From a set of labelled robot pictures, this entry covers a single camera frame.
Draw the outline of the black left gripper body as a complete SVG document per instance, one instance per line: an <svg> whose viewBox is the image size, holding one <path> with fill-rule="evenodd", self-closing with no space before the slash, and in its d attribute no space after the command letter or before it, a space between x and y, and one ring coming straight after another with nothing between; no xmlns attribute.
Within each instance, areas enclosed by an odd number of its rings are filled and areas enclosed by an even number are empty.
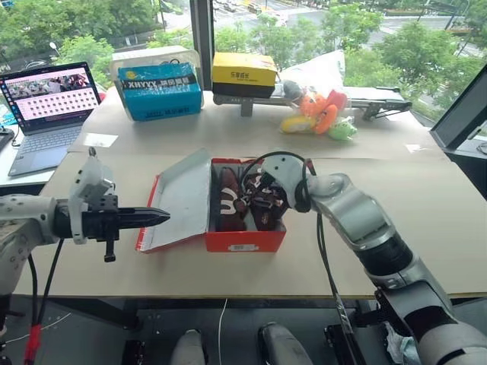
<svg viewBox="0 0 487 365"><path fill-rule="evenodd" d="M115 242L119 239L119 207L116 195L96 198L82 213L82 230L87 239L106 243L105 262L115 262Z"/></svg>

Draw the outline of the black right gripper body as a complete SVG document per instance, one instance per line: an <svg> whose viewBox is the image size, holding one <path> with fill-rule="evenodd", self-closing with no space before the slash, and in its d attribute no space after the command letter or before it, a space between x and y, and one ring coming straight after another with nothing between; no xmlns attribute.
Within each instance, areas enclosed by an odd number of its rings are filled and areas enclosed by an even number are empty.
<svg viewBox="0 0 487 365"><path fill-rule="evenodd" d="M277 180L269 173L262 173L259 176L257 191L262 194L281 195L282 187Z"/></svg>

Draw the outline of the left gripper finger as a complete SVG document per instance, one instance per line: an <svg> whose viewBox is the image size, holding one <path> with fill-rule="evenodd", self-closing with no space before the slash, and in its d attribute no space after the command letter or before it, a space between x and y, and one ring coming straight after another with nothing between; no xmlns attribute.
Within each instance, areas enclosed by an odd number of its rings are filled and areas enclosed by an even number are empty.
<svg viewBox="0 0 487 365"><path fill-rule="evenodd" d="M130 207L119 208L117 212L120 218L169 218L170 214L159 208Z"/></svg>
<svg viewBox="0 0 487 365"><path fill-rule="evenodd" d="M168 220L169 217L121 217L116 226L119 230L153 227Z"/></svg>

